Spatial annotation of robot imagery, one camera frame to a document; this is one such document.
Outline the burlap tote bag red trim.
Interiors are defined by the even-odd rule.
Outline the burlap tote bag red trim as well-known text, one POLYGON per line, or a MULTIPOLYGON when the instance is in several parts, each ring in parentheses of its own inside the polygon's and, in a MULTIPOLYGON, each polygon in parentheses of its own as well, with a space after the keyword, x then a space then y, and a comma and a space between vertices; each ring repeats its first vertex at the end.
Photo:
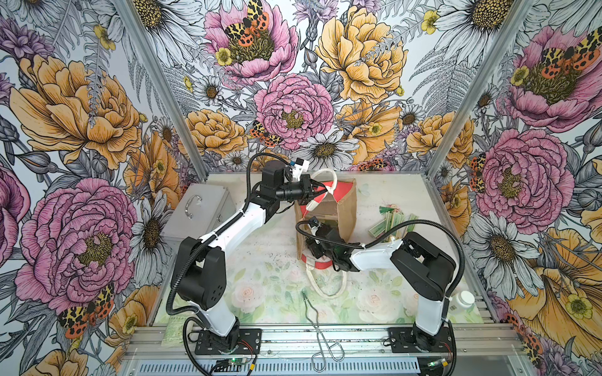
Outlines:
POLYGON ((310 174, 316 180, 321 175, 330 178, 321 183, 318 196, 306 204, 296 204, 296 219, 307 221, 302 230, 313 237, 302 234, 296 236, 297 255, 305 265, 307 278, 312 289, 323 299, 337 299, 346 290, 347 273, 351 264, 343 258, 343 244, 351 239, 357 221, 357 184, 356 180, 341 180, 332 169, 319 169, 310 174), (329 294, 316 282, 314 273, 333 268, 342 273, 338 291, 329 294))

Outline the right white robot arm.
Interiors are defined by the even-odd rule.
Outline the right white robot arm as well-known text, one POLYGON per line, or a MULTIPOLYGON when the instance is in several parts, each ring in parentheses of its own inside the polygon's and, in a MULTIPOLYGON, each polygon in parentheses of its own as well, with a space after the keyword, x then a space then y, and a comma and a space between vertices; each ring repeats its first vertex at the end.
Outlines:
POLYGON ((313 256, 330 259, 337 271, 398 271, 418 294, 417 315, 407 341, 422 352, 433 349, 447 317, 448 293, 456 285, 458 266, 453 257, 415 231, 368 246, 347 243, 337 228, 316 219, 299 222, 296 230, 306 238, 313 256))

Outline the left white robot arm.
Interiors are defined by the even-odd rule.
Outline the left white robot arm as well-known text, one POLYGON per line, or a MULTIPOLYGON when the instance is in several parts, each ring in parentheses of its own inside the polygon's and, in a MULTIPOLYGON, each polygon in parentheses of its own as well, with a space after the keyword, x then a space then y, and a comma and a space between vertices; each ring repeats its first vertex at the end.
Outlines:
POLYGON ((283 201, 308 202, 314 198, 309 165, 302 158, 285 161, 275 156, 265 164, 257 186, 251 184, 249 165, 243 206, 215 230, 199 239, 185 238, 180 243, 166 313, 169 316, 191 313, 194 322, 205 326, 209 346, 221 353, 234 351, 240 341, 240 321, 223 299, 227 254, 265 225, 283 201))

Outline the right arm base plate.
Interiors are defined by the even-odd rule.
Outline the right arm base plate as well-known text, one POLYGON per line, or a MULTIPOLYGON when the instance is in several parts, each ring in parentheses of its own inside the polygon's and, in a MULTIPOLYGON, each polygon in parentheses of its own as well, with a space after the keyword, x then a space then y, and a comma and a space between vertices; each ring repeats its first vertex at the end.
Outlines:
POLYGON ((434 336, 414 327, 389 327, 387 334, 392 353, 451 353, 456 347, 447 327, 434 336))

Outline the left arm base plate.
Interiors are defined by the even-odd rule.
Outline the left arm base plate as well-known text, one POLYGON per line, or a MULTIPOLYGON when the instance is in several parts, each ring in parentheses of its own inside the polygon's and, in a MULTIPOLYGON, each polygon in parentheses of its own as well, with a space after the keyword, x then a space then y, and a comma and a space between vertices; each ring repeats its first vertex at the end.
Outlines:
POLYGON ((197 356, 222 355, 258 355, 260 353, 263 331, 261 329, 242 328, 234 330, 227 337, 220 337, 213 332, 196 331, 197 338, 188 338, 194 343, 194 354, 197 356))

